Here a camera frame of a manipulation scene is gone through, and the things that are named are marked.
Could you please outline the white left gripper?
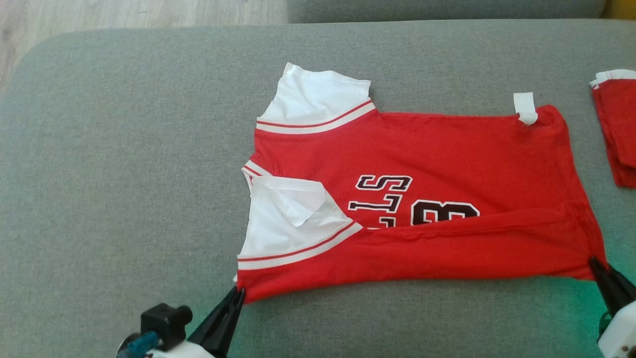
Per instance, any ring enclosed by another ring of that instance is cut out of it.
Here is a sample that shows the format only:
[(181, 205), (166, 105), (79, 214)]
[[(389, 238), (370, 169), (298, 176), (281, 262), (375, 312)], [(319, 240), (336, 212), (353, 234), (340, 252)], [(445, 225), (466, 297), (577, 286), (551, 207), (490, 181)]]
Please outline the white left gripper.
[(146, 358), (227, 358), (240, 318), (245, 290), (232, 288), (202, 324), (170, 351), (152, 349)]

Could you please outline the large grey sofa seat cushion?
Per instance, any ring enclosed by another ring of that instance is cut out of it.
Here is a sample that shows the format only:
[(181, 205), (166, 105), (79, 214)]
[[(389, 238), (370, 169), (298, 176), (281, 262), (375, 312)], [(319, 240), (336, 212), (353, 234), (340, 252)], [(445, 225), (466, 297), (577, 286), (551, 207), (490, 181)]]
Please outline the large grey sofa seat cushion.
[[(610, 263), (636, 280), (636, 190), (614, 185), (589, 82), (636, 70), (636, 22), (304, 23), (100, 30), (34, 47), (0, 97), (0, 358), (114, 358), (139, 316), (193, 326), (232, 287), (240, 172), (286, 63), (372, 81), (383, 111), (570, 129)], [(604, 305), (567, 278), (365, 283), (246, 306), (233, 358), (599, 358)]]

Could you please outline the folded red garment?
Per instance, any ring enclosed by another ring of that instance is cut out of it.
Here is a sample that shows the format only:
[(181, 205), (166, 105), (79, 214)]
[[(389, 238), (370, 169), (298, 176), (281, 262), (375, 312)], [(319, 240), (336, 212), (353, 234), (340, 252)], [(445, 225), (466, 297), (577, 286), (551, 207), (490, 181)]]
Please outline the folded red garment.
[(636, 71), (602, 71), (590, 82), (616, 186), (636, 189)]

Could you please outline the red and white sports jersey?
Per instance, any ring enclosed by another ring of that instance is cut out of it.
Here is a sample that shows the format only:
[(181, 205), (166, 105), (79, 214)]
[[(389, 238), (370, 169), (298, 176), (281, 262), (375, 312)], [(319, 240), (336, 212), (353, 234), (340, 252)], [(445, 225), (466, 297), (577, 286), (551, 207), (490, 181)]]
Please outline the red and white sports jersey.
[(594, 279), (604, 240), (566, 121), (381, 112), (370, 82), (288, 63), (241, 169), (245, 302), (407, 279)]

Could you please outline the medium grey sofa seat cushion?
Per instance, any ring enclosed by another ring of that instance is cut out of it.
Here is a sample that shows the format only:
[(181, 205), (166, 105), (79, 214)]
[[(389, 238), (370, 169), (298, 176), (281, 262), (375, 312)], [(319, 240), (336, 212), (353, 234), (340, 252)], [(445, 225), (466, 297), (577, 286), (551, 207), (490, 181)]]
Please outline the medium grey sofa seat cushion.
[(607, 0), (286, 0), (288, 23), (600, 18)]

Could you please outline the large yellow sofa back cushion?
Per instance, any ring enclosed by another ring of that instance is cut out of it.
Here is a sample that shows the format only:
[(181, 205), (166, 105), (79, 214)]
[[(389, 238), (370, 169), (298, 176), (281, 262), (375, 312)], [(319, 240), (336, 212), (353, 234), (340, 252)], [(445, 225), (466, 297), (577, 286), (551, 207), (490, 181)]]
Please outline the large yellow sofa back cushion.
[(607, 0), (603, 18), (636, 20), (636, 0)]

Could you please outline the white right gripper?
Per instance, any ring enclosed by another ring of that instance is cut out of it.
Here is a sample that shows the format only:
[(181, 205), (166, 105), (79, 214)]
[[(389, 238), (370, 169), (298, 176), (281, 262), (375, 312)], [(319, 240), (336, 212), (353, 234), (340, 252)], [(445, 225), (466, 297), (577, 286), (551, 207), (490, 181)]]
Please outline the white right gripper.
[(598, 349), (604, 358), (636, 358), (636, 285), (597, 258), (590, 258), (590, 269), (613, 316), (598, 339)]

